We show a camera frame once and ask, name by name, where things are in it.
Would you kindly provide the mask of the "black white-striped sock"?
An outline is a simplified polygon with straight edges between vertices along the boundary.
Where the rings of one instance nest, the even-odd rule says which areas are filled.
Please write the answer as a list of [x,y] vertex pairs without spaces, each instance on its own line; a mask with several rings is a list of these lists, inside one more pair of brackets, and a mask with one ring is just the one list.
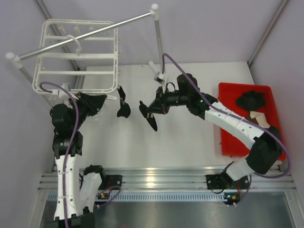
[[126,99],[126,94],[122,88],[122,86],[120,86],[119,88],[117,88],[118,90],[118,94],[119,94],[119,99],[120,99],[120,109],[117,112],[117,117],[125,117],[128,118],[131,114],[131,109],[128,103],[126,103],[125,99]]

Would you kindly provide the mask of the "white plastic clip hanger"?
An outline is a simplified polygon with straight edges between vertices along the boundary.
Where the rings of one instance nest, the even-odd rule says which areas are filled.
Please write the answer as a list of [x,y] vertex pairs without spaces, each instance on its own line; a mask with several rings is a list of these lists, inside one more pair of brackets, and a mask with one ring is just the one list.
[[118,83],[119,37],[116,28],[109,29],[85,39],[76,38],[95,30],[112,25],[111,21],[49,19],[42,27],[40,47],[45,48],[71,40],[67,51],[55,48],[37,57],[32,88],[41,95],[48,95],[39,84],[49,81],[66,84],[73,79],[93,78],[96,84],[71,87],[71,93],[82,92],[88,95],[106,94],[110,100]]

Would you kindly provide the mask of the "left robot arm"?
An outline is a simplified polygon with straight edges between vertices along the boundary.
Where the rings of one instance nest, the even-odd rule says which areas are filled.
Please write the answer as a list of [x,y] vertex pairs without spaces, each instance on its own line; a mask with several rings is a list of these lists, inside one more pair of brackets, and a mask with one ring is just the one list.
[[50,110],[57,166],[57,207],[50,228],[95,227],[94,203],[107,176],[101,165],[90,165],[80,173],[83,136],[79,128],[87,117],[98,114],[106,99],[106,95],[78,93],[72,107],[57,104]]

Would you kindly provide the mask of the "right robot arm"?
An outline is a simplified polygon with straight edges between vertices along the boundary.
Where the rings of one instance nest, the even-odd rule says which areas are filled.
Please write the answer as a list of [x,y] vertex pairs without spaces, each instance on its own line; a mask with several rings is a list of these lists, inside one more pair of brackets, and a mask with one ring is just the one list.
[[155,114],[167,114],[172,106],[185,106],[191,114],[219,126],[249,149],[247,156],[230,163],[221,172],[218,177],[220,185],[231,189],[245,176],[253,173],[265,175],[270,170],[283,151],[277,128],[253,124],[227,109],[215,97],[200,92],[192,74],[179,75],[177,83],[178,89],[174,91],[159,87],[149,106],[140,102],[140,112],[153,130],[158,130]]

